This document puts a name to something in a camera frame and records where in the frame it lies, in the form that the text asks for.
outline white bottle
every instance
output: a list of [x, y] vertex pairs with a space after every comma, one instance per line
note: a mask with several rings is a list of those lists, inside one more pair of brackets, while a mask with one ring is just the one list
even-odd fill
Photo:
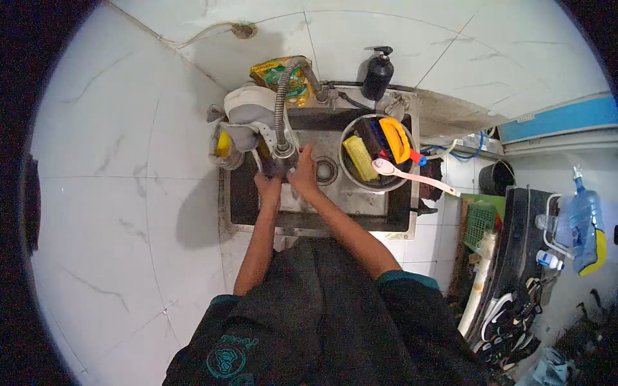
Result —
[[536, 261], [549, 269], [561, 271], [564, 268], [564, 263], [559, 258], [545, 251], [538, 251], [536, 253]]

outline blue hose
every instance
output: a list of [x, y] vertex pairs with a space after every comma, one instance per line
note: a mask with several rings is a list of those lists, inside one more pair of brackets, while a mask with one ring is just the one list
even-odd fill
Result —
[[[474, 152], [474, 154], [471, 154], [469, 156], [463, 156], [461, 154], [457, 154], [454, 151], [451, 151], [449, 154], [455, 158], [459, 158], [459, 159], [470, 159], [470, 158], [474, 158], [478, 155], [478, 153], [481, 152], [481, 149], [483, 149], [483, 142], [485, 140], [485, 135], [483, 134], [483, 132], [481, 131], [481, 143], [478, 145], [478, 149], [476, 149], [476, 151]], [[425, 149], [421, 149], [421, 153], [425, 153], [429, 150], [434, 150], [434, 149], [442, 149], [442, 150], [446, 150], [445, 147], [443, 146], [439, 146], [439, 145], [431, 145], [426, 147]]]

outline blue wall strip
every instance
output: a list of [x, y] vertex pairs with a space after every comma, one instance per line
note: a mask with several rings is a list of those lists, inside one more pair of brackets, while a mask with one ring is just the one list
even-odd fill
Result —
[[520, 124], [508, 122], [499, 129], [502, 143], [510, 143], [534, 136], [613, 125], [618, 125], [618, 108], [614, 98], [607, 96], [540, 112], [532, 120]]

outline cooking oil pouch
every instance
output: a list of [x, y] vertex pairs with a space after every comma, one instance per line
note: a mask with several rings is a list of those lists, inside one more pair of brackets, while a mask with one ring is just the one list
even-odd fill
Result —
[[[298, 56], [278, 57], [268, 62], [256, 64], [251, 67], [249, 76], [255, 81], [258, 86], [268, 87], [273, 91], [277, 91], [281, 74], [286, 69], [290, 60]], [[311, 60], [304, 56], [311, 65]], [[290, 77], [290, 88], [286, 95], [286, 102], [295, 105], [303, 104], [309, 98], [309, 87], [307, 87], [307, 79], [305, 74], [297, 67]]]

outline black bucket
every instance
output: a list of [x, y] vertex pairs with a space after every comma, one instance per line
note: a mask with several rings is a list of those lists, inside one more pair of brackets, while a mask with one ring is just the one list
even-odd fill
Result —
[[515, 172], [507, 161], [496, 161], [478, 173], [478, 187], [484, 195], [505, 196], [509, 185], [515, 185]]

